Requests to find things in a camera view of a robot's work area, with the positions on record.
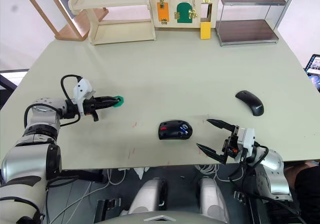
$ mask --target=yellow block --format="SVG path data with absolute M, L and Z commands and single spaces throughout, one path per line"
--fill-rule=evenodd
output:
M 201 39 L 211 38 L 211 21 L 200 22 L 200 38 Z

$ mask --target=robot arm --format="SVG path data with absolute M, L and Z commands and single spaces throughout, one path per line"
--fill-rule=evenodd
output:
M 234 158 L 238 163 L 247 163 L 255 169 L 257 190 L 261 196 L 278 201 L 293 201 L 284 175 L 282 157 L 274 150 L 269 150 L 264 157 L 266 148 L 255 141 L 253 128 L 240 128 L 237 125 L 216 119 L 208 119 L 207 121 L 218 128 L 224 128 L 231 132 L 231 136 L 224 141 L 223 154 L 220 155 L 215 150 L 197 143 L 197 146 L 207 156 L 223 164 L 226 164 L 228 157 Z
M 30 105 L 24 117 L 25 131 L 2 162 L 4 184 L 0 186 L 1 224 L 38 224 L 43 220 L 47 183 L 62 171 L 57 138 L 61 119 L 92 115 L 97 109 L 120 105 L 121 97 L 93 97 L 89 81 L 77 76 L 73 99 L 41 98 Z M 32 118 L 27 123 L 27 114 Z

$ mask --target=green door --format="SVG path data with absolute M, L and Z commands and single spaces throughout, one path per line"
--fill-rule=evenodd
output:
M 192 23 L 192 18 L 189 18 L 189 10 L 192 11 L 192 7 L 188 2 L 181 2 L 176 6 L 176 12 L 179 13 L 178 23 Z

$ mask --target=black cable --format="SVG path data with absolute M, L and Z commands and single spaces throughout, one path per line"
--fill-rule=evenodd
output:
M 50 181 L 48 181 L 48 183 L 46 184 L 46 187 L 49 189 L 49 188 L 58 188 L 58 187 L 62 187 L 64 185 L 68 185 L 70 183 L 73 183 L 75 182 L 76 180 L 79 179 L 79 176 L 78 175 L 73 175 L 73 176 L 58 176 L 57 178 L 55 179 L 52 179 Z M 61 181 L 61 180 L 69 180 L 69 181 L 65 181 L 63 183 L 59 183 L 59 184 L 55 184 L 55 185 L 52 185 L 52 183 L 55 183 L 57 181 Z
M 252 197 L 252 198 L 255 198 L 255 199 L 261 199 L 261 200 L 266 200 L 266 201 L 270 201 L 270 202 L 273 202 L 275 203 L 276 205 L 282 207 L 282 208 L 285 208 L 287 209 L 290 213 L 292 213 L 295 217 L 297 217 L 299 219 L 299 221 L 302 223 L 302 224 L 307 224 L 303 219 L 302 217 L 299 215 L 299 213 L 297 213 L 297 211 L 295 211 L 294 209 L 292 209 L 291 207 L 287 206 L 286 204 L 278 201 L 278 200 L 275 200 L 275 199 L 272 199 L 270 197 L 266 197 L 266 196 L 262 196 L 262 195 L 257 195 L 257 194 L 253 194 L 253 193 L 250 193 L 248 191 L 246 191 L 244 189 L 244 183 L 245 183 L 245 179 L 249 176 L 249 174 L 265 159 L 265 157 L 268 155 L 269 153 L 269 149 L 268 147 L 264 146 L 264 145 L 259 145 L 257 143 L 256 145 L 257 147 L 261 147 L 261 148 L 264 148 L 265 151 L 264 151 L 264 154 L 260 157 L 260 159 L 250 168 L 249 171 L 246 171 L 245 174 L 243 175 L 243 179 L 242 179 L 242 184 L 241 184 L 241 187 L 239 187 L 233 180 L 232 180 L 232 176 L 234 176 L 237 172 L 239 172 L 240 168 L 242 167 L 243 165 L 243 162 L 241 162 L 238 166 L 238 168 L 228 176 L 230 182 L 234 185 L 234 187 L 241 191 L 242 193 L 244 193 L 245 195 L 249 196 L 249 197 Z
M 47 108 L 51 108 L 52 110 L 56 111 L 60 117 L 62 118 L 62 112 L 61 110 L 51 106 L 51 105 L 48 105 L 48 104 L 43 104 L 43 103 L 34 103 L 34 104 L 31 104 L 29 105 L 25 111 L 24 111 L 24 117 L 23 117 L 23 124 L 24 124 L 24 128 L 26 128 L 27 124 L 28 124 L 28 112 L 31 108 L 33 107 L 37 107 L 37 106 L 42 106 L 42 107 L 47 107 Z
M 80 118 L 81 118 L 79 110 L 77 108 L 75 108 L 74 104 L 72 103 L 72 101 L 71 101 L 71 99 L 70 99 L 70 97 L 69 97 L 69 95 L 68 95 L 68 93 L 67 93 L 67 91 L 65 89 L 64 80 L 66 78 L 70 78 L 70 77 L 76 78 L 78 82 L 81 80 L 82 77 L 79 76 L 79 75 L 69 74 L 69 75 L 63 76 L 61 78 L 61 80 L 60 80 L 60 84 L 61 84 L 61 88 L 62 88 L 63 94 L 65 95 L 65 98 L 66 98 L 67 102 L 69 103 L 69 105 L 71 105 L 71 107 L 75 110 L 78 118 L 77 118 L 77 120 L 62 124 L 62 125 L 60 125 L 60 127 L 65 127 L 65 126 L 77 123 L 78 121 L 80 121 Z
M 49 189 L 46 190 L 45 194 L 45 217 L 46 217 L 46 223 L 50 223 L 50 218 L 49 218 L 49 211 L 48 211 L 48 194 L 49 194 Z
M 242 184 L 241 184 L 241 189 L 242 190 L 245 190 L 245 180 L 246 178 L 249 176 L 250 173 L 253 172 L 253 170 L 265 159 L 265 157 L 268 155 L 269 153 L 269 148 L 264 146 L 264 145 L 258 145 L 258 147 L 261 147 L 261 148 L 264 148 L 265 151 L 264 151 L 264 154 L 260 157 L 260 159 L 252 166 L 252 167 L 248 167 L 249 168 L 249 171 L 246 171 L 244 176 L 243 176 L 243 179 L 242 179 Z
M 39 215 L 41 214 L 39 207 L 30 200 L 23 199 L 23 198 L 17 197 L 17 196 L 5 196 L 5 197 L 0 198 L 0 201 L 8 201 L 8 200 L 13 200 L 15 202 L 28 204 L 28 205 L 32 206 Z
M 252 198 L 255 198 L 255 199 L 263 199 L 263 200 L 266 200 L 266 201 L 273 202 L 273 203 L 277 204 L 278 206 L 287 209 L 289 212 L 291 212 L 293 215 L 295 215 L 299 219 L 299 221 L 302 222 L 302 224 L 307 224 L 305 222 L 305 220 L 302 219 L 302 217 L 299 215 L 299 213 L 297 211 L 295 211 L 291 207 L 287 206 L 286 204 L 282 203 L 281 201 L 272 199 L 270 197 L 262 196 L 262 195 L 256 195 L 256 194 L 249 193 L 249 192 L 245 192 L 245 194 L 248 195 L 249 197 L 252 197 Z

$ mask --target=orange panel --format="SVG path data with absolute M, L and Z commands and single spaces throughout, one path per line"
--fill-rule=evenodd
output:
M 166 19 L 167 22 L 169 22 L 169 7 L 168 2 L 164 3 L 164 8 L 160 8 L 160 2 L 157 2 L 158 7 L 158 18 L 159 22 L 161 22 L 163 19 Z

